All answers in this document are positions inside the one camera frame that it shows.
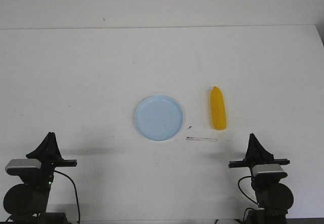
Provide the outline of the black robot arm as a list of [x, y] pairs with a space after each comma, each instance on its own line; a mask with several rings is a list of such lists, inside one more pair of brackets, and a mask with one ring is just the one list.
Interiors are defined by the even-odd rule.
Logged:
[[64, 212], [47, 212], [51, 185], [57, 167], [76, 167], [77, 160], [65, 160], [56, 135], [49, 132], [40, 145], [23, 159], [12, 159], [5, 172], [22, 183], [11, 187], [3, 206], [10, 215], [6, 223], [69, 223]]
[[[244, 168], [250, 170], [250, 175], [243, 176], [237, 181], [240, 192], [257, 208], [248, 207], [238, 223], [287, 223], [286, 215], [293, 206], [294, 196], [286, 185], [280, 182], [288, 174], [282, 169], [290, 164], [290, 160], [276, 159], [265, 150], [256, 136], [251, 133], [245, 158], [241, 161], [230, 161], [229, 168]], [[241, 188], [241, 181], [251, 180], [251, 187], [256, 199], [253, 200]]]

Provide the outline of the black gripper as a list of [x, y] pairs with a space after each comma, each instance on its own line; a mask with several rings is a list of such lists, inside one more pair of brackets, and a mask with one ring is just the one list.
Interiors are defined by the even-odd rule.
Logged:
[[41, 170], [44, 175], [47, 176], [48, 181], [53, 181], [54, 171], [57, 167], [76, 167], [77, 160], [64, 160], [61, 156], [58, 148], [56, 135], [54, 132], [49, 132], [40, 145], [32, 152], [26, 154], [27, 159], [43, 159], [46, 155], [46, 151], [49, 149], [51, 143], [51, 156], [55, 160], [54, 162], [42, 163]]
[[[251, 162], [254, 158], [258, 160], [273, 160], [273, 161], [261, 161], [261, 162]], [[279, 165], [288, 165], [290, 161], [288, 159], [275, 159], [274, 155], [269, 153], [258, 141], [256, 136], [251, 133], [249, 135], [248, 149], [245, 155], [245, 160], [240, 161], [230, 161], [228, 164], [229, 168], [252, 168], [256, 165], [263, 164], [279, 164]]]

